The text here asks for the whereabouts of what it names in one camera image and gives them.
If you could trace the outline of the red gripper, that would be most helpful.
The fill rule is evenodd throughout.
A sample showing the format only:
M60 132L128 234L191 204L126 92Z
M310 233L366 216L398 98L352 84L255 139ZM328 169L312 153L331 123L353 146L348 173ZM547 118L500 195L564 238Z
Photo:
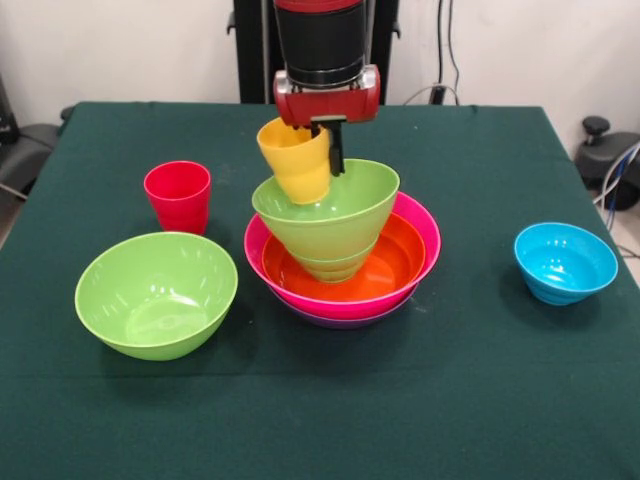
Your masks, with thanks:
M379 108L380 74L374 64L366 65L349 85L328 90L296 86L285 70L277 71L273 81L275 105L279 116L289 126L310 126L313 122L346 121L366 122L375 118ZM342 123L328 122L330 132L329 160L331 174L339 177L345 172ZM322 132L322 126L312 124L313 138Z

